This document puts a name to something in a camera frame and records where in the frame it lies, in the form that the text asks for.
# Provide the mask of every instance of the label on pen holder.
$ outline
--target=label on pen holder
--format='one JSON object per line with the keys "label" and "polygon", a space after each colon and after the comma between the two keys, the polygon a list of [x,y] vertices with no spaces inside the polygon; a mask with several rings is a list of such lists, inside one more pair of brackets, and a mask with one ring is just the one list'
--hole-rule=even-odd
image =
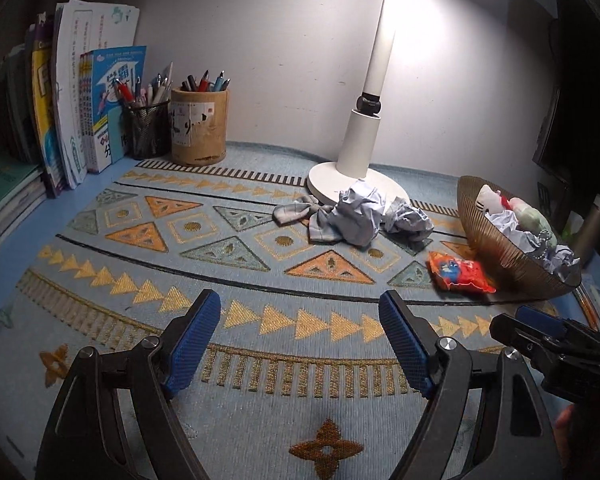
{"label": "label on pen holder", "polygon": [[171,101],[171,142],[180,146],[191,146],[193,127],[208,121],[215,109],[215,103]]}

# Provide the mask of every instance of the brown bowl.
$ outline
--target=brown bowl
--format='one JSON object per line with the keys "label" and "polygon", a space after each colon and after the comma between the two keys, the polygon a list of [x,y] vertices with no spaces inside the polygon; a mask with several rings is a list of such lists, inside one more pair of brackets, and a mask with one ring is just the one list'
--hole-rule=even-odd
{"label": "brown bowl", "polygon": [[522,290],[534,300],[548,300],[573,292],[580,285],[580,270],[567,282],[561,281],[526,256],[475,206],[475,199],[484,184],[507,199],[513,198],[509,191],[493,182],[476,176],[462,176],[458,180],[458,212],[469,245],[477,251],[478,258],[496,278],[498,286]]}

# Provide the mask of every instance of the pen holder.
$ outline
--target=pen holder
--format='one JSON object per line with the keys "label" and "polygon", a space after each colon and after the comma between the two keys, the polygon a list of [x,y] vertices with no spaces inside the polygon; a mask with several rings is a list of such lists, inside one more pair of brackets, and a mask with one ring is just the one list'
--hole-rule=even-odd
{"label": "pen holder", "polygon": [[128,129],[131,131],[131,156],[153,158],[169,153],[169,102],[153,106],[125,108]]}
{"label": "pen holder", "polygon": [[171,90],[171,157],[178,164],[210,166],[226,156],[229,91]]}

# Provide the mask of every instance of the red pen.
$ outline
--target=red pen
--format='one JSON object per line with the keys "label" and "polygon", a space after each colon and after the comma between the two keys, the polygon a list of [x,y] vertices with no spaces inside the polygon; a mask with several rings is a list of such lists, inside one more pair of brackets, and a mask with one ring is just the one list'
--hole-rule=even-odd
{"label": "red pen", "polygon": [[135,101],[134,95],[131,93],[131,90],[129,90],[129,88],[125,84],[123,84],[122,81],[120,81],[120,79],[115,78],[113,82],[116,84],[116,89],[118,90],[118,92],[120,92],[120,95],[122,95],[123,99],[127,103],[132,103],[133,101]]}
{"label": "red pen", "polygon": [[198,85],[198,92],[206,92],[206,87],[209,86],[209,70],[202,76],[200,84]]}

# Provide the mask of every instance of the mesh pen holder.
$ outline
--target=mesh pen holder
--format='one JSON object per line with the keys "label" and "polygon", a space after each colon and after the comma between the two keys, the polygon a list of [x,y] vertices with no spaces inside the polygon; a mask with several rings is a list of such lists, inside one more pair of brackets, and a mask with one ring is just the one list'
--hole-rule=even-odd
{"label": "mesh pen holder", "polygon": [[171,151],[169,101],[139,108],[127,107],[125,114],[131,132],[133,158],[153,158]]}

